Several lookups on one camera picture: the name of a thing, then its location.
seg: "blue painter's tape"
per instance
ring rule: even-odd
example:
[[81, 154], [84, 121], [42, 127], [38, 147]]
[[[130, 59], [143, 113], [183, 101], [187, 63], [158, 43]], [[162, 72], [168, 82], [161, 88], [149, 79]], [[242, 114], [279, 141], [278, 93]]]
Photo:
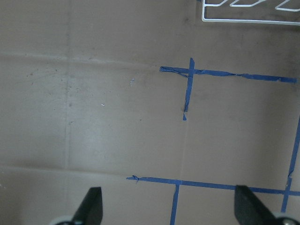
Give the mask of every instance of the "blue painter's tape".
[[300, 143], [300, 117], [298, 121], [298, 127], [297, 127], [297, 132], [296, 132], [296, 137], [295, 137], [295, 143], [294, 143], [294, 148], [292, 150], [292, 159], [290, 163], [290, 169], [289, 169], [289, 177], [292, 175], [295, 169], [296, 165], [296, 159], [297, 159], [297, 154], [298, 154], [298, 149], [299, 149], [299, 143]]
[[187, 78], [186, 102], [184, 105], [184, 112], [188, 111], [188, 104], [189, 104], [189, 101], [191, 98], [192, 87], [193, 87], [194, 73], [195, 73], [195, 61], [193, 60], [193, 58], [190, 58], [189, 69], [188, 69], [188, 78]]
[[250, 187], [250, 190], [256, 193], [277, 194], [277, 195], [283, 195], [285, 193], [284, 190], [258, 188], [258, 187]]
[[[188, 69], [178, 68], [178, 67], [161, 67], [161, 72], [172, 72], [180, 74], [181, 76], [188, 77], [185, 74], [188, 74]], [[195, 69], [195, 74], [198, 75], [212, 75], [212, 76], [240, 76], [252, 80], [261, 80], [261, 81], [275, 81], [275, 82], [284, 82], [284, 83], [297, 83], [297, 78], [293, 77], [283, 77], [283, 76], [267, 76], [267, 75], [257, 75], [257, 74], [234, 74], [225, 71], [216, 71], [216, 70], [200, 70]]]
[[286, 211], [287, 201], [289, 199], [289, 195], [291, 192], [291, 184], [292, 184], [292, 180], [293, 180], [292, 174], [294, 172], [295, 165], [296, 165], [296, 159], [297, 159], [297, 154], [298, 154], [298, 149], [299, 149], [299, 142], [300, 142], [300, 117], [299, 117], [297, 131], [296, 131], [294, 148], [292, 150], [292, 158], [291, 158], [291, 162], [290, 162], [289, 174], [287, 176], [287, 183], [286, 183], [286, 187], [285, 187], [285, 195], [284, 195], [282, 206], [281, 206], [281, 212]]
[[[136, 176], [127, 177], [128, 180], [137, 180]], [[187, 181], [187, 180], [172, 180], [172, 179], [163, 179], [163, 178], [155, 178], [155, 177], [140, 177], [139, 181], [148, 181], [148, 182], [156, 182], [156, 183], [165, 183], [165, 184], [175, 184], [175, 185], [185, 185], [185, 186], [194, 186], [194, 187], [202, 187], [202, 188], [216, 188], [216, 189], [226, 189], [226, 190], [235, 190], [235, 185], [227, 185], [227, 184], [214, 184], [214, 183], [205, 183], [205, 182], [195, 182], [195, 181]], [[250, 190], [256, 193], [266, 193], [266, 194], [281, 194], [285, 193], [284, 190], [278, 189], [268, 189], [268, 188], [259, 188], [259, 187], [250, 187]], [[293, 195], [300, 195], [300, 192], [293, 192]]]
[[171, 73], [177, 73], [181, 76], [188, 77], [185, 74], [188, 74], [188, 69], [184, 68], [176, 68], [176, 67], [161, 67], [160, 70], [161, 72], [171, 72]]
[[286, 206], [287, 206], [287, 201], [289, 199], [291, 184], [292, 184], [292, 178], [288, 177], [288, 179], [287, 179], [287, 185], [286, 185], [286, 188], [285, 188], [285, 194], [284, 194], [282, 205], [281, 205], [281, 212], [285, 212], [286, 211]]
[[179, 187], [180, 187], [180, 185], [176, 184], [176, 186], [175, 186], [175, 193], [174, 193], [174, 197], [173, 197], [173, 204], [172, 204], [172, 212], [171, 212], [170, 225], [175, 225], [177, 203], [178, 203], [178, 195], [179, 195]]
[[203, 183], [203, 182], [194, 182], [194, 181], [185, 181], [185, 180], [182, 181], [182, 185], [194, 186], [194, 187], [203, 187], [203, 188], [217, 188], [217, 189], [235, 190], [234, 185]]
[[300, 196], [300, 191], [290, 191], [290, 195], [292, 195], [292, 196]]
[[212, 76], [241, 76], [247, 79], [252, 80], [261, 80], [261, 81], [280, 81], [284, 83], [296, 83], [297, 78], [291, 77], [282, 77], [282, 76], [266, 76], [266, 75], [257, 75], [257, 74], [233, 74], [224, 71], [215, 71], [215, 70], [196, 70], [195, 74], [203, 75], [212, 75]]
[[[127, 180], [136, 180], [136, 176], [127, 177]], [[164, 183], [164, 184], [181, 184], [181, 180], [172, 180], [172, 179], [164, 179], [164, 178], [156, 178], [156, 177], [140, 177], [139, 181], [148, 181], [155, 183]]]

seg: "blue tape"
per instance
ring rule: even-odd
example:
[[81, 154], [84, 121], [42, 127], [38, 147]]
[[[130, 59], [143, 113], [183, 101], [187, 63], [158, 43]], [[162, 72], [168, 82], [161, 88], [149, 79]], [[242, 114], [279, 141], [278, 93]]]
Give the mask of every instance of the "blue tape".
[[[161, 72], [171, 72], [171, 73], [177, 73], [181, 76], [188, 77], [185, 74], [188, 74], [188, 69], [185, 68], [178, 68], [178, 67], [161, 67]], [[212, 75], [212, 76], [240, 76], [247, 79], [252, 80], [261, 80], [261, 81], [279, 81], [284, 83], [297, 83], [297, 78], [292, 77], [283, 77], [283, 76], [267, 76], [267, 75], [256, 75], [256, 74], [234, 74], [224, 71], [216, 71], [216, 70], [195, 70], [195, 74], [198, 75]]]
[[[136, 176], [127, 177], [128, 180], [137, 180]], [[172, 179], [163, 179], [156, 177], [140, 177], [139, 181], [147, 182], [156, 182], [156, 183], [165, 183], [165, 184], [175, 184], [175, 185], [185, 185], [185, 186], [194, 186], [202, 188], [216, 188], [216, 189], [225, 189], [225, 190], [235, 190], [235, 185], [227, 184], [214, 184], [214, 183], [205, 183], [205, 182], [195, 182], [187, 180], [172, 180]], [[269, 189], [269, 188], [259, 188], [259, 187], [250, 187], [250, 190], [256, 193], [266, 193], [266, 194], [284, 194], [284, 190], [278, 189]], [[299, 196], [300, 192], [293, 192], [293, 195]]]
[[172, 179], [164, 179], [164, 178], [156, 178], [156, 177], [140, 177], [132, 176], [127, 177], [127, 180], [139, 180], [139, 181], [148, 181], [148, 182], [155, 182], [155, 183], [164, 183], [164, 184], [176, 184], [180, 185], [182, 184], [181, 180], [172, 180]]
[[184, 112], [188, 111], [188, 105], [189, 105], [189, 101], [191, 98], [192, 87], [193, 87], [194, 73], [195, 73], [195, 61], [193, 60], [193, 58], [190, 58], [189, 69], [188, 69], [188, 78], [187, 78], [186, 101], [185, 101], [184, 111], [183, 111], [183, 120], [187, 120]]
[[290, 191], [290, 195], [292, 195], [292, 196], [300, 196], [300, 191]]
[[173, 204], [172, 204], [172, 212], [171, 212], [170, 225], [175, 225], [177, 203], [178, 203], [178, 195], [179, 195], [179, 187], [180, 187], [180, 185], [176, 184], [176, 186], [175, 186], [175, 193], [174, 193], [174, 197], [173, 197]]
[[287, 206], [287, 201], [289, 199], [291, 184], [292, 184], [292, 178], [288, 177], [287, 178], [287, 185], [286, 185], [286, 188], [285, 188], [285, 194], [284, 194], [282, 205], [281, 205], [281, 212], [286, 211], [286, 206]]
[[184, 69], [184, 68], [161, 67], [159, 71], [160, 72], [177, 73], [181, 76], [188, 77], [187, 75], [185, 75], [185, 74], [188, 74], [188, 69]]
[[297, 159], [297, 154], [298, 154], [298, 149], [299, 149], [299, 142], [300, 142], [300, 117], [299, 117], [297, 131], [296, 131], [294, 148], [292, 150], [292, 158], [291, 158], [291, 162], [290, 162], [289, 174], [287, 176], [285, 195], [284, 195], [282, 206], [281, 206], [281, 212], [286, 211], [287, 201], [289, 199], [289, 195], [291, 192], [291, 185], [292, 185], [292, 180], [293, 180], [292, 174], [294, 172], [295, 165], [296, 165], [296, 159]]

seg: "white wire rack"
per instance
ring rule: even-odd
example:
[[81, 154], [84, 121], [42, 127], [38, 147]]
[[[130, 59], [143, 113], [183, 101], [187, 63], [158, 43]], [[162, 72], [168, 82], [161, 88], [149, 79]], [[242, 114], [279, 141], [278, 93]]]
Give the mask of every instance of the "white wire rack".
[[[266, 2], [266, 1], [273, 1], [273, 0], [257, 0], [256, 2], [252, 1], [252, 4], [238, 4], [240, 0], [220, 0], [218, 4], [208, 4], [208, 0], [203, 0], [202, 4], [202, 20], [204, 22], [228, 22], [228, 23], [266, 23], [266, 24], [282, 24], [282, 25], [296, 25], [300, 26], [300, 22], [295, 22], [295, 21], [280, 21], [280, 20], [257, 20], [257, 19], [217, 19], [217, 18], [206, 18], [206, 10], [209, 10], [210, 7], [215, 8], [215, 7], [221, 7], [224, 6], [225, 4], [229, 4], [230, 7], [235, 7], [235, 8], [250, 8], [250, 7], [255, 7], [259, 6], [259, 4]], [[300, 12], [300, 8], [288, 8], [285, 7], [285, 5], [290, 2], [291, 0], [284, 0], [282, 3], [279, 5], [275, 6], [274, 10], [279, 10], [279, 11], [286, 11], [290, 12], [291, 14], [295, 14]]]

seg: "cardboard surface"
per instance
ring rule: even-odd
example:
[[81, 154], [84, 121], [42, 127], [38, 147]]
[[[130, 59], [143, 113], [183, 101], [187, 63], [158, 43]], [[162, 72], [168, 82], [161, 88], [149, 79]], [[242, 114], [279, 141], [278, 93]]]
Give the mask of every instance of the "cardboard surface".
[[[194, 75], [182, 121], [187, 78], [159, 68], [188, 68], [193, 57], [197, 69], [299, 78], [299, 28], [204, 23], [200, 9], [196, 0], [0, 2], [3, 224], [72, 215], [94, 185], [104, 225], [169, 224], [174, 185], [126, 180], [133, 174], [285, 189], [299, 84]], [[298, 158], [293, 191], [299, 177]], [[261, 198], [280, 210], [282, 195]], [[297, 216], [300, 198], [290, 199]], [[232, 191], [180, 187], [176, 224], [235, 224], [232, 203]]]

